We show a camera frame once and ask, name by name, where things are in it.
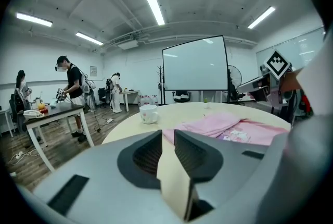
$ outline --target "whiteboard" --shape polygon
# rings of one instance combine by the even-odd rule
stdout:
[[[162,55],[165,90],[228,90],[222,36],[169,47]]]

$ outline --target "pink towel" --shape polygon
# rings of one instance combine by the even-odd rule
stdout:
[[[185,130],[217,138],[223,131],[239,123],[241,119],[230,113],[218,113],[205,116],[202,119],[183,122],[174,129],[163,130],[163,134],[171,143],[174,143],[174,130]]]
[[[275,135],[288,132],[250,119],[240,119],[230,113],[218,113],[202,119],[184,122],[176,130],[191,131],[221,140],[270,145]],[[164,136],[174,143],[174,130],[163,130]]]

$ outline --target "wall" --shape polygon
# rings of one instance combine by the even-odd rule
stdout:
[[[257,53],[323,25],[311,0],[287,0],[267,17],[258,29],[261,34],[254,51]]]
[[[158,66],[163,66],[162,50],[171,46],[170,43],[162,45],[141,46],[129,50],[117,49],[105,55],[105,75],[110,76],[116,72],[120,75],[122,88],[140,90],[142,95],[158,95],[159,103],[161,97],[158,90],[159,76]],[[242,48],[239,45],[227,43],[228,63],[237,67],[242,73],[243,82],[258,76],[255,53],[251,49]],[[212,92],[205,92],[204,97],[209,99]],[[220,101],[220,92],[215,97]],[[167,104],[173,103],[172,92],[165,93]],[[199,92],[193,91],[191,100],[199,101]]]
[[[104,64],[100,55],[89,53],[85,48],[76,49],[72,45],[20,33],[9,32],[6,35],[3,34],[1,38],[0,105],[2,110],[9,108],[10,96],[14,92],[16,75],[20,69],[25,71],[25,81],[32,89],[31,98],[41,95],[42,99],[49,103],[56,96],[58,88],[63,89],[67,85],[67,74],[55,71],[55,64],[60,55],[66,55],[88,75],[90,66],[97,67],[97,77],[91,78],[96,83],[94,94],[96,102],[99,103],[97,90],[105,85]],[[0,132],[8,130],[5,117],[2,116]]]

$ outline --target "hand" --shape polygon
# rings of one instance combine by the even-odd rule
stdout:
[[[250,96],[251,99],[254,99],[254,97],[251,95],[251,93],[247,93],[248,96]]]

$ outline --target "fluorescent light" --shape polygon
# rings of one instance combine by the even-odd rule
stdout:
[[[52,26],[51,21],[47,21],[47,20],[44,20],[44,19],[41,19],[41,18],[29,16],[29,15],[22,14],[22,13],[16,13],[16,17],[19,18],[19,19],[23,19],[23,20],[26,20],[26,21],[38,23],[38,24],[45,25],[45,26],[48,26],[48,27]]]
[[[148,4],[150,5],[150,8],[156,18],[156,21],[157,21],[157,24],[158,25],[164,25],[164,19],[163,19],[163,16],[162,16],[162,12],[160,10],[160,7],[157,3],[157,0],[147,0],[148,1]]]
[[[178,57],[177,55],[169,55],[169,54],[163,54],[164,56],[170,56],[170,57]]]
[[[209,44],[212,44],[213,42],[209,39],[203,39],[205,42],[209,43]]]
[[[256,25],[258,25],[261,21],[263,21],[266,17],[268,17],[272,12],[274,12],[275,8],[270,6],[263,14],[259,16],[250,26],[249,29],[253,29]]]
[[[79,37],[81,37],[81,38],[84,38],[84,39],[86,39],[86,40],[88,40],[88,41],[91,41],[91,42],[93,42],[93,43],[96,43],[96,44],[98,44],[98,45],[103,45],[102,42],[100,42],[100,41],[98,41],[98,40],[95,40],[95,39],[93,39],[93,38],[90,38],[90,37],[88,37],[87,35],[82,34],[81,32],[78,32],[78,33],[75,34],[75,35],[76,35],[76,36],[79,36]]]
[[[305,54],[309,54],[309,53],[313,53],[314,51],[309,51],[309,52],[304,52],[304,53],[300,53],[299,55],[305,55]]]

